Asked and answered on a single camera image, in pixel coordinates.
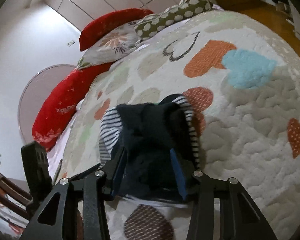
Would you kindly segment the navy striped frog pants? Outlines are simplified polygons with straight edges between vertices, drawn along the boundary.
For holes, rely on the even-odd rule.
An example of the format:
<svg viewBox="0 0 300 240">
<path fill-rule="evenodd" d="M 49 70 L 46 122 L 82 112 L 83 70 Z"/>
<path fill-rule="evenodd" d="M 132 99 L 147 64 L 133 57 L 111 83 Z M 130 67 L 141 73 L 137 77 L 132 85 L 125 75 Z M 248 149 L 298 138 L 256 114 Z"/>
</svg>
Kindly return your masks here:
<svg viewBox="0 0 300 240">
<path fill-rule="evenodd" d="M 199 144 L 187 98 L 172 94 L 159 103 L 121 104 L 100 123 L 99 153 L 106 173 L 103 194 L 186 205 L 199 191 Z"/>
</svg>

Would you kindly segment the brown wooden chair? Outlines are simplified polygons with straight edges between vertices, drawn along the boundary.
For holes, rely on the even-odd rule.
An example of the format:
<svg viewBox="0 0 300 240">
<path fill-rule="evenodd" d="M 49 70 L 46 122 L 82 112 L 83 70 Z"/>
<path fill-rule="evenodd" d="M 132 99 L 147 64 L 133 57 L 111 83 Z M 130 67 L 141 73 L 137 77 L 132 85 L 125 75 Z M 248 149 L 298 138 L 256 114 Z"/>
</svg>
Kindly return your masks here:
<svg viewBox="0 0 300 240">
<path fill-rule="evenodd" d="M 32 196 L 15 185 L 0 173 L 0 204 L 17 215 L 30 220 L 32 214 L 27 207 L 32 203 Z"/>
</svg>

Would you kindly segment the large red pillow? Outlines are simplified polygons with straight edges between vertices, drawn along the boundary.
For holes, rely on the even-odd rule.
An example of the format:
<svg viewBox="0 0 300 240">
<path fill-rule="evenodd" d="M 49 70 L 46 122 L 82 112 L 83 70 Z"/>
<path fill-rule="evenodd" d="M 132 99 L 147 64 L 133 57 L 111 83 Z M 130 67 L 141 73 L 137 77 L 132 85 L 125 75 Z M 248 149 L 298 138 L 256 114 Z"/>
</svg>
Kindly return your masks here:
<svg viewBox="0 0 300 240">
<path fill-rule="evenodd" d="M 77 104 L 84 99 L 95 77 L 108 71 L 112 63 L 74 69 L 52 90 L 32 126 L 33 140 L 48 152 L 66 129 Z"/>
</svg>

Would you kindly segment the round pink headboard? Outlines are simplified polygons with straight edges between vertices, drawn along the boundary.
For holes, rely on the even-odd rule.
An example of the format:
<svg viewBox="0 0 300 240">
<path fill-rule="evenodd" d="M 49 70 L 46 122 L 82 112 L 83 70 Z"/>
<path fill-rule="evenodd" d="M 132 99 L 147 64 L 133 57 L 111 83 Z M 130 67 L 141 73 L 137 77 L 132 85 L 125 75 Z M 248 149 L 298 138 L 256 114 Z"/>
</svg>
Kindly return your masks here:
<svg viewBox="0 0 300 240">
<path fill-rule="evenodd" d="M 25 86 L 18 105 L 18 127 L 24 144 L 33 141 L 32 126 L 44 101 L 52 90 L 76 67 L 57 64 L 38 72 Z"/>
</svg>

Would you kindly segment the heart patterned quilt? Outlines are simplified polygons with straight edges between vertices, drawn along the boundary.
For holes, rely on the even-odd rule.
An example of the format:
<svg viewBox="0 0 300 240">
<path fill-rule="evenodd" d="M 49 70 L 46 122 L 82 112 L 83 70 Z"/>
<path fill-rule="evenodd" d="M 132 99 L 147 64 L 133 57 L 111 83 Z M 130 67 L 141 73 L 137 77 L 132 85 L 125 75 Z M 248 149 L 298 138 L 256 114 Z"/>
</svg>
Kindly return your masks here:
<svg viewBox="0 0 300 240">
<path fill-rule="evenodd" d="M 300 57 L 279 35 L 232 11 L 162 32 L 92 83 L 65 147 L 61 176 L 100 161 L 100 124 L 119 104 L 183 94 L 202 171 L 236 177 L 278 239 L 300 230 Z"/>
</svg>

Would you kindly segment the small red pillow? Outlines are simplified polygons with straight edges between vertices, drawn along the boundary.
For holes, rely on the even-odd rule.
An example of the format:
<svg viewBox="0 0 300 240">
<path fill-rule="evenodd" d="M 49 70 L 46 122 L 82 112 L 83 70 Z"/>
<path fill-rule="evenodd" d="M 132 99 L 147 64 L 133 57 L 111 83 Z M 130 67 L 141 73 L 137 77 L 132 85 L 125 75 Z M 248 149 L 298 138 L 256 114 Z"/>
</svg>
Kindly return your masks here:
<svg viewBox="0 0 300 240">
<path fill-rule="evenodd" d="M 129 8 L 110 12 L 91 21 L 81 31 L 79 37 L 80 51 L 89 49 L 115 28 L 128 22 L 140 20 L 153 13 L 149 9 Z"/>
</svg>

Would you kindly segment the floral grey pillow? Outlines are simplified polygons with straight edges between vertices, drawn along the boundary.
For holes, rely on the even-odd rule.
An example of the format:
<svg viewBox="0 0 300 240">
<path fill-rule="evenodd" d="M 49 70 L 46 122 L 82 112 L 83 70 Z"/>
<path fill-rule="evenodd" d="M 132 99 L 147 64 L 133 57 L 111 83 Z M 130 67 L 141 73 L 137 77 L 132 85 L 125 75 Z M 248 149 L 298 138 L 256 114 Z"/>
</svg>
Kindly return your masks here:
<svg viewBox="0 0 300 240">
<path fill-rule="evenodd" d="M 127 56 L 151 37 L 152 28 L 151 21 L 132 21 L 115 28 L 85 51 L 77 69 L 114 62 Z"/>
</svg>

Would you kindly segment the olive dotted bolster pillow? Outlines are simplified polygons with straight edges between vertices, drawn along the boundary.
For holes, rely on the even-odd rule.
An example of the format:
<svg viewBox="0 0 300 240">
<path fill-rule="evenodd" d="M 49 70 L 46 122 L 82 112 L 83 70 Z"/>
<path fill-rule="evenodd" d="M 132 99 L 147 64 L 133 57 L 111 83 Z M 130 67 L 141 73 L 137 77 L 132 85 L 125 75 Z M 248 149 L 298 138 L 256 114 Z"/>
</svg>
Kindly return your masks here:
<svg viewBox="0 0 300 240">
<path fill-rule="evenodd" d="M 181 0 L 178 5 L 168 7 L 161 13 L 145 16 L 137 22 L 134 30 L 142 40 L 148 40 L 175 23 L 212 9 L 211 0 Z"/>
</svg>

